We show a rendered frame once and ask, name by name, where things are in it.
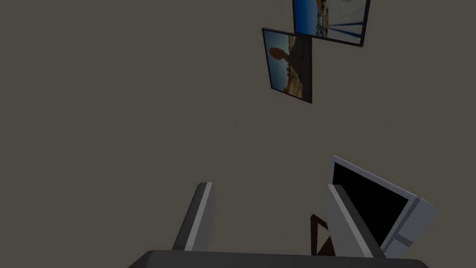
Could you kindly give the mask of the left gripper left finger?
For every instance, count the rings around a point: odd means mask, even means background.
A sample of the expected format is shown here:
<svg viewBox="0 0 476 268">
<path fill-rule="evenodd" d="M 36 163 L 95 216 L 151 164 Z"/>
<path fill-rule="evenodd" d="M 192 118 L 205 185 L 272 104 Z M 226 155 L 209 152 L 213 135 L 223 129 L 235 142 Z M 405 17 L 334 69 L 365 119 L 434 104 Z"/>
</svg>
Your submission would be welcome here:
<svg viewBox="0 0 476 268">
<path fill-rule="evenodd" d="M 202 181 L 196 187 L 172 250 L 208 251 L 214 211 L 214 185 L 211 181 Z"/>
</svg>

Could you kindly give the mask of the framed picture of brown rock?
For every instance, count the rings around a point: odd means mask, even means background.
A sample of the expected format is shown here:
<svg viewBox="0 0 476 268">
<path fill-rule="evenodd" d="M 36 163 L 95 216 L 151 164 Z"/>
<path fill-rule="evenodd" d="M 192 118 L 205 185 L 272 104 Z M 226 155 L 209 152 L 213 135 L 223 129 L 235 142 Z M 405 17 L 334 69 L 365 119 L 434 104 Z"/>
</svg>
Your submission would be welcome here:
<svg viewBox="0 0 476 268">
<path fill-rule="evenodd" d="M 312 40 L 298 33 L 262 28 L 271 89 L 312 103 Z"/>
</svg>

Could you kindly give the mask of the framed picture with blue sky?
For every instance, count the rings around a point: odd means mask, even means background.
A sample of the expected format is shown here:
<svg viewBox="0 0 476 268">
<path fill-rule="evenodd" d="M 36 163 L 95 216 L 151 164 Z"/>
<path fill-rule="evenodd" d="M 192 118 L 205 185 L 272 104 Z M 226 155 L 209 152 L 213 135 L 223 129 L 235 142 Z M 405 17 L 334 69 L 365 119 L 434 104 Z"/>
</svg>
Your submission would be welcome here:
<svg viewBox="0 0 476 268">
<path fill-rule="evenodd" d="M 292 0 L 294 32 L 362 47 L 371 0 Z"/>
</svg>

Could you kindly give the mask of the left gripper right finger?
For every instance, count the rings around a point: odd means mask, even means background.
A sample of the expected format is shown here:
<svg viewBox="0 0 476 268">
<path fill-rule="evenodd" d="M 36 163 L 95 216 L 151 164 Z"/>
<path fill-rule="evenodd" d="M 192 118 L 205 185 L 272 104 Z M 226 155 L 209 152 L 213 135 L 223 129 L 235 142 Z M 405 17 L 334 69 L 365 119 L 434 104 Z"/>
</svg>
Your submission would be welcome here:
<svg viewBox="0 0 476 268">
<path fill-rule="evenodd" d="M 341 185 L 327 186 L 324 214 L 336 256 L 386 257 Z"/>
</svg>

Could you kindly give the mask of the grey monitor with black screen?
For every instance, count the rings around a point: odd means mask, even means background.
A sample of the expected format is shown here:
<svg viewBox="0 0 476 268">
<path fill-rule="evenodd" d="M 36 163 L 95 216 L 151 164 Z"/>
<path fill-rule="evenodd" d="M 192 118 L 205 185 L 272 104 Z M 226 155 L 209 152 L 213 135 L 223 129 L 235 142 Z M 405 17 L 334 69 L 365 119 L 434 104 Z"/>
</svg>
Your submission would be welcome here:
<svg viewBox="0 0 476 268">
<path fill-rule="evenodd" d="M 331 163 L 330 184 L 343 188 L 385 256 L 403 258 L 435 221 L 435 206 L 338 156 Z"/>
</svg>

